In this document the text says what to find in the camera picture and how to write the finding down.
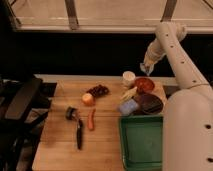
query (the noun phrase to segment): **black chair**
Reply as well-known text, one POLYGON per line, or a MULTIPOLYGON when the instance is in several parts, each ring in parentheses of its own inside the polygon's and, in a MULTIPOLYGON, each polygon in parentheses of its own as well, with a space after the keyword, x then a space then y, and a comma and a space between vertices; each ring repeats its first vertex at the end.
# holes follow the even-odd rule
POLYGON ((41 84, 42 80, 38 78, 21 83, 20 89, 8 105, 4 104, 5 97, 1 97, 3 100, 0 108, 3 108, 5 113, 0 119, 0 171, 16 170, 25 139, 29 138, 30 131, 47 117, 48 113, 45 112, 32 122, 26 123, 34 104, 39 108, 50 107, 50 101, 40 93, 41 84))

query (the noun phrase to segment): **green plastic bin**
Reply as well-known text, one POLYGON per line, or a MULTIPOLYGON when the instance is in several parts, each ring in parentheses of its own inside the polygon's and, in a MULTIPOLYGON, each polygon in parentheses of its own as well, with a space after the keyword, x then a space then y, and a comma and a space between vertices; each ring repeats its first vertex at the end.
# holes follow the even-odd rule
POLYGON ((122 160, 126 171, 160 171, 162 167, 161 115, 119 119, 122 160))

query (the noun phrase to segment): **carrot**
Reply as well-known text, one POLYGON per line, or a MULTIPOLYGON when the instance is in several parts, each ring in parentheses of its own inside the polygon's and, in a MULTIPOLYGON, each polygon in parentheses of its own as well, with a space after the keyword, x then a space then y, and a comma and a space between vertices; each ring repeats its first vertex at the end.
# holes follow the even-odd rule
POLYGON ((87 127, 90 131, 94 130, 94 114, 96 109, 94 108, 91 113, 88 114, 87 117, 87 127))

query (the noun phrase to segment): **white cup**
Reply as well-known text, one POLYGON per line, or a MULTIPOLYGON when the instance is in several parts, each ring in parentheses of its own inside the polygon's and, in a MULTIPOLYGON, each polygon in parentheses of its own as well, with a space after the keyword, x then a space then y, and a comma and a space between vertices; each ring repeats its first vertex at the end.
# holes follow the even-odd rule
POLYGON ((131 87, 135 82, 135 73, 132 71, 125 71, 123 73, 123 85, 125 87, 131 87))

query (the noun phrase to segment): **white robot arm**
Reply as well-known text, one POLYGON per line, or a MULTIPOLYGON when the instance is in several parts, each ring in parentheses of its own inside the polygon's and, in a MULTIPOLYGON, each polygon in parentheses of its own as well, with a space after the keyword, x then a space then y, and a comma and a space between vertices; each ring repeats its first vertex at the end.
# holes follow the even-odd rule
POLYGON ((163 171, 212 171, 213 91, 181 47, 185 35, 178 23, 160 23, 144 58, 149 72, 166 54, 181 89, 163 111, 163 171))

